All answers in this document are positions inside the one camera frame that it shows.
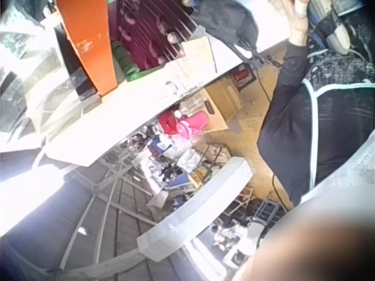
bag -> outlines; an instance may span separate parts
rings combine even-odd
[[[221,40],[243,62],[250,64],[234,45],[252,52],[253,56],[275,66],[280,66],[276,61],[264,57],[257,52],[258,26],[251,12],[234,0],[205,0],[191,15],[192,19],[206,28],[206,32],[216,39]]]

white stripe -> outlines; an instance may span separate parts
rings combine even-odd
[[[354,83],[349,85],[331,84],[326,85],[316,92],[313,89],[310,81],[303,79],[311,98],[311,155],[310,155],[310,190],[315,187],[316,168],[318,165],[318,139],[319,139],[319,112],[318,112],[318,97],[330,90],[347,90],[354,88],[375,88],[375,83]]]
[[[315,186],[316,167],[318,165],[318,138],[319,138],[319,119],[318,119],[318,100],[316,93],[309,80],[303,79],[311,98],[311,153],[310,153],[310,190]]]
[[[315,92],[316,98],[330,90],[347,90],[355,88],[375,88],[375,83],[354,83],[349,85],[344,84],[330,84],[326,85]]]
[[[311,54],[308,54],[307,58],[310,59],[313,56],[317,56],[319,54],[324,54],[326,51],[328,51],[328,49],[324,49],[324,50],[313,52]]]

box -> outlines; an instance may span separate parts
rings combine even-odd
[[[204,106],[197,110],[205,111],[209,116],[209,124],[205,133],[228,129],[227,121],[242,107],[240,93],[229,78],[222,78],[187,98],[186,104],[202,100]]]

wooden floor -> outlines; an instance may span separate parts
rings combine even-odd
[[[285,43],[275,46],[269,52],[273,58],[282,62],[282,58],[285,55]],[[278,77],[278,69],[266,65],[259,70],[259,73],[263,86],[269,97],[272,98]],[[278,197],[272,187],[273,172],[263,161],[257,147],[259,131],[270,103],[258,80],[241,91],[241,98],[244,105],[240,112],[229,122],[230,129],[206,134],[205,138],[207,141],[225,143],[230,148],[233,156],[245,157],[254,174],[248,186],[254,189],[255,196],[261,199],[269,196],[270,199],[278,201]],[[277,179],[275,179],[275,185],[285,205],[288,208],[292,208],[292,203]]]

white countertop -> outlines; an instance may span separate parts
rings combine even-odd
[[[289,37],[284,11],[276,10],[267,0],[238,0],[254,16],[259,28],[257,47],[266,50]],[[194,89],[179,87],[172,94],[165,85],[171,80],[165,68],[142,79],[121,83],[103,98],[103,103],[70,125],[46,147],[52,159],[89,166],[137,128],[156,117],[195,89],[239,65],[241,60],[221,41],[209,36],[217,73]],[[250,52],[242,50],[246,57]]]

